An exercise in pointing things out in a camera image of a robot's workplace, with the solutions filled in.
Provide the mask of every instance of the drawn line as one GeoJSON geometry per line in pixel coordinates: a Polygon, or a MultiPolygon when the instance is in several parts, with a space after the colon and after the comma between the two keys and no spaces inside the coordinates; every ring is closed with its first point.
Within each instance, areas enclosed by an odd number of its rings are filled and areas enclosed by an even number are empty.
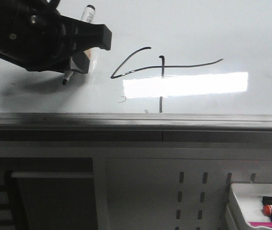
{"type": "Polygon", "coordinates": [[[135,72],[139,72],[139,71],[142,71],[142,70],[146,70],[146,69],[159,69],[159,68],[194,68],[194,67],[201,67],[201,66],[209,66],[209,65],[213,65],[213,64],[216,64],[220,61],[223,60],[222,59],[219,59],[217,61],[214,61],[214,62],[209,62],[209,63],[204,63],[204,64],[199,64],[199,65],[189,65],[189,66],[147,66],[147,67],[143,67],[143,68],[139,68],[139,69],[134,69],[134,70],[131,70],[129,72],[126,72],[126,73],[123,73],[123,74],[119,74],[119,75],[116,75],[116,73],[119,71],[119,69],[132,57],[134,56],[136,53],[142,51],[142,50],[145,50],[145,49],[151,49],[151,47],[144,47],[144,48],[141,48],[137,51],[135,51],[134,53],[132,53],[130,56],[127,57],[127,59],[124,60],[124,62],[115,70],[115,72],[112,74],[111,76],[111,79],[116,79],[116,78],[119,78],[119,77],[122,77],[122,76],[125,76],[125,75],[128,75],[128,74],[131,74],[131,73],[135,73],[135,72]]]}
{"type": "Polygon", "coordinates": [[[122,101],[122,102],[118,102],[119,104],[120,104],[120,103],[123,103],[123,102],[126,102],[126,97],[124,96],[124,97],[122,97],[122,98],[124,98],[125,100],[122,101]]]}
{"type": "Polygon", "coordinates": [[[159,113],[163,112],[163,97],[159,97],[159,113]]]}
{"type": "Polygon", "coordinates": [[[163,55],[160,55],[159,58],[161,58],[161,77],[164,78],[164,76],[165,76],[165,57],[163,55]]]}

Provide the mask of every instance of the white container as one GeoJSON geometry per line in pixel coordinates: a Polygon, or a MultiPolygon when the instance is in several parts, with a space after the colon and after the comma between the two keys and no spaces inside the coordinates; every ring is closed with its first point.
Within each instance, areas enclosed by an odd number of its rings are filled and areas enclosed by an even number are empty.
{"type": "Polygon", "coordinates": [[[272,196],[272,184],[232,184],[226,220],[230,230],[272,230],[249,222],[271,222],[262,212],[262,197],[272,196]]]}

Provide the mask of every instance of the white surface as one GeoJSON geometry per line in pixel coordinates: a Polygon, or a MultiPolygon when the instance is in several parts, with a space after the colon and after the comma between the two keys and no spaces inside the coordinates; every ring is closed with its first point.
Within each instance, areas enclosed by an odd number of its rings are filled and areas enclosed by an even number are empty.
{"type": "Polygon", "coordinates": [[[232,184],[229,203],[239,226],[244,230],[265,230],[268,227],[251,227],[247,222],[271,222],[262,212],[262,197],[272,196],[272,184],[232,184]]]}
{"type": "MultiPolygon", "coordinates": [[[[272,114],[271,0],[62,0],[58,9],[65,16],[79,19],[88,4],[96,7],[93,23],[104,23],[113,32],[112,50],[92,49],[91,74],[73,76],[67,86],[61,85],[61,74],[26,72],[0,60],[0,112],[158,113],[158,95],[120,102],[126,96],[124,81],[156,78],[160,69],[110,79],[128,55],[151,46],[151,50],[132,57],[119,73],[161,65],[159,55],[165,56],[166,65],[224,58],[212,66],[166,69],[166,77],[196,79],[196,75],[248,73],[246,89],[232,92],[225,91],[227,85],[222,83],[220,91],[205,80],[202,84],[197,79],[195,83],[183,80],[186,92],[177,91],[181,96],[161,95],[164,113],[272,114]]],[[[147,95],[159,90],[152,86],[147,95]]]]}

